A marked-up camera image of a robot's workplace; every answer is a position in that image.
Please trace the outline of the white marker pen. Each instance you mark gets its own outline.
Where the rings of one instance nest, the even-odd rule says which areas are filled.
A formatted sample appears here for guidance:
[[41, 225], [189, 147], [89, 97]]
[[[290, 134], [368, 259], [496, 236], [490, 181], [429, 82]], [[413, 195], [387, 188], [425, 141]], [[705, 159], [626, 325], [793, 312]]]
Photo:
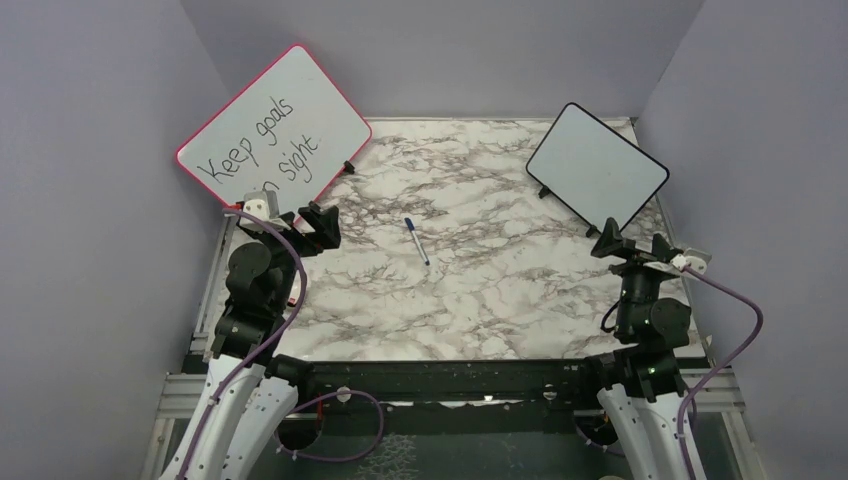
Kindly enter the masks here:
[[420, 238], [419, 238], [419, 235], [418, 235], [418, 233], [417, 233], [417, 231], [416, 231], [416, 228], [415, 228], [415, 230], [414, 230], [414, 231], [409, 231], [409, 233], [410, 233], [410, 235], [411, 235], [411, 238], [412, 238], [412, 240], [413, 240], [413, 242], [414, 242], [414, 244], [415, 244], [415, 246], [416, 246], [416, 249], [417, 249], [418, 254], [419, 254], [419, 256], [421, 257], [422, 261], [424, 262], [424, 264], [425, 264], [426, 266], [430, 266], [430, 265], [431, 265], [431, 262], [430, 262], [429, 256], [427, 255], [427, 253], [426, 253], [426, 251], [425, 251], [425, 249], [424, 249], [424, 247], [423, 247], [423, 244], [422, 244], [422, 242], [421, 242], [421, 240], [420, 240]]

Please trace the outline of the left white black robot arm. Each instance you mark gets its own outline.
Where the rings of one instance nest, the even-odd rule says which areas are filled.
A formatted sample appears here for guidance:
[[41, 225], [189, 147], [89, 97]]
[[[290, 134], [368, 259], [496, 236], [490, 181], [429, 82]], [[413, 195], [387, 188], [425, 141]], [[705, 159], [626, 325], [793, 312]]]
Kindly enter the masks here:
[[313, 401], [310, 363], [276, 353], [282, 334], [304, 304], [303, 258], [341, 243], [339, 210], [314, 202], [297, 214], [310, 226], [302, 232], [293, 214], [272, 222], [260, 201], [225, 209], [251, 242], [228, 260], [229, 297], [214, 330], [211, 358], [200, 399], [163, 479], [244, 479], [272, 434], [292, 410]]

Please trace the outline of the black framed whiteboard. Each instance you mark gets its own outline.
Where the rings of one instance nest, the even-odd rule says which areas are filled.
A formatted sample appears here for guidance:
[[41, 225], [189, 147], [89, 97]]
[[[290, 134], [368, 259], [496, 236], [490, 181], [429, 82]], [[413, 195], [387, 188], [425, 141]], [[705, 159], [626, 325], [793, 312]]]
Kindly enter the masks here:
[[583, 106], [559, 112], [525, 171], [589, 227], [626, 227], [668, 182], [669, 169]]

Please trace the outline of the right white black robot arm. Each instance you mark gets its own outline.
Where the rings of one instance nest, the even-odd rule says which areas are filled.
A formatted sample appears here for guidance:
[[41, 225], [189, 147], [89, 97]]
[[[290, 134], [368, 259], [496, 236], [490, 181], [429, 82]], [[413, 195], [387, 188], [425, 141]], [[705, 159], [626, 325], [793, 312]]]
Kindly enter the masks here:
[[650, 250], [641, 250], [614, 218], [606, 220], [591, 254], [620, 260], [610, 268], [622, 280], [611, 331], [622, 346], [592, 357], [595, 369], [576, 383], [579, 398], [602, 406], [635, 478], [705, 478], [683, 404], [688, 386], [675, 355], [690, 343], [692, 310], [661, 297], [660, 286], [681, 276], [685, 266], [705, 272], [711, 255], [676, 248], [660, 234]]

